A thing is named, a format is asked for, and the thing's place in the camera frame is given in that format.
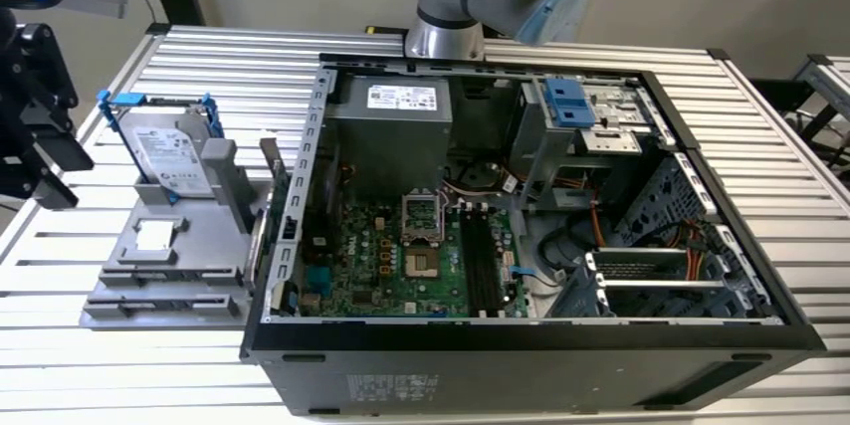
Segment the label sticker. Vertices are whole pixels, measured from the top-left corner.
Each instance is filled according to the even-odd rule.
[[[504,190],[505,193],[512,193],[513,189],[516,189],[516,178],[513,177],[512,174],[506,175],[506,179],[504,180],[504,183],[501,184],[501,189]]]
[[[179,196],[212,194],[187,135],[173,128],[133,128],[141,160],[155,175],[158,184]]]
[[[372,85],[366,107],[436,111],[436,88]]]
[[[438,375],[348,375],[348,393],[354,402],[429,402]]]

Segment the metal frame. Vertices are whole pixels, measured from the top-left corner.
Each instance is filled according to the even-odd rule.
[[[256,142],[260,130],[274,130],[284,161],[292,166],[317,54],[390,56],[400,51],[397,36],[173,27],[166,34],[142,39],[109,90],[186,99],[212,92],[222,98],[221,122],[242,151],[237,162],[249,176],[261,179],[266,173],[260,171],[268,168],[258,149],[250,150],[248,144]],[[787,139],[792,131],[764,113],[768,105],[743,88],[747,81],[731,76],[701,50],[570,44],[529,49],[489,40],[486,58],[656,73],[708,167],[828,348],[824,357],[807,360],[696,412],[597,415],[593,422],[844,423],[850,416],[847,201],[820,179],[827,171],[808,159],[809,153],[801,154],[804,147]],[[85,408],[74,411],[75,417],[97,421],[131,417],[150,423],[171,420],[173,405],[191,405],[179,408],[182,419],[240,420],[245,413],[256,420],[290,419],[261,371],[233,365],[238,331],[89,334],[73,328],[82,297],[101,268],[91,263],[103,260],[111,250],[135,201],[126,193],[133,180],[126,174],[130,160],[118,153],[95,114],[79,132],[97,163],[94,171],[65,175],[81,197],[81,208],[50,212],[29,201],[0,238],[0,291],[7,293],[0,297],[0,366],[13,364],[15,368],[3,374],[31,380],[21,381],[19,386],[9,384],[3,390],[42,390],[37,395],[46,397],[41,395],[46,393],[50,400],[50,405],[38,405],[26,402],[27,391],[11,392],[2,409],[26,407],[27,418],[49,420],[66,412],[47,411],[47,407]],[[53,377],[49,383],[39,382],[47,376]],[[81,389],[83,383],[89,390]],[[397,421],[585,419],[549,413]]]

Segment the workbench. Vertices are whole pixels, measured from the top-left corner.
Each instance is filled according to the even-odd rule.
[[[225,135],[238,146],[237,163],[250,178],[266,178],[257,140],[273,134],[292,161],[318,53],[401,51],[401,37],[392,35],[171,27],[145,35],[109,89],[182,99],[210,93]],[[416,416],[389,422],[847,423],[850,195],[733,63],[716,51],[573,44],[532,49],[500,40],[486,42],[485,56],[492,62],[655,72],[828,352],[696,413]],[[95,113],[79,138],[95,167],[62,174],[78,207],[46,211],[27,201],[0,238],[0,411],[17,411],[0,421],[308,423],[289,416],[261,369],[240,364],[240,331],[77,328],[137,199],[137,171]]]

